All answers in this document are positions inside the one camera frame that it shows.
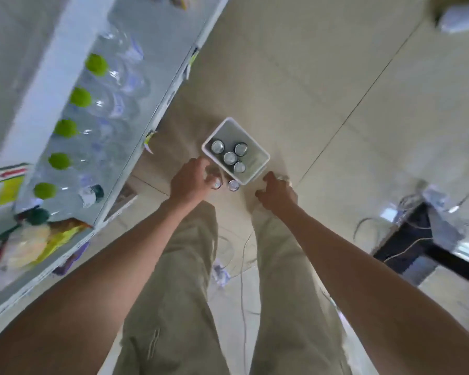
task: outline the khaki pants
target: khaki pants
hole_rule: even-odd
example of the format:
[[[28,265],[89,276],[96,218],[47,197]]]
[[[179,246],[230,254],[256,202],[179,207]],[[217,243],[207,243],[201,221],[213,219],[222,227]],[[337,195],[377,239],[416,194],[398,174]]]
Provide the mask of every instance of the khaki pants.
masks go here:
[[[261,206],[252,222],[261,325],[250,374],[350,374],[337,311],[294,236]],[[114,374],[229,374],[206,301],[217,237],[206,202],[181,222],[125,320]]]

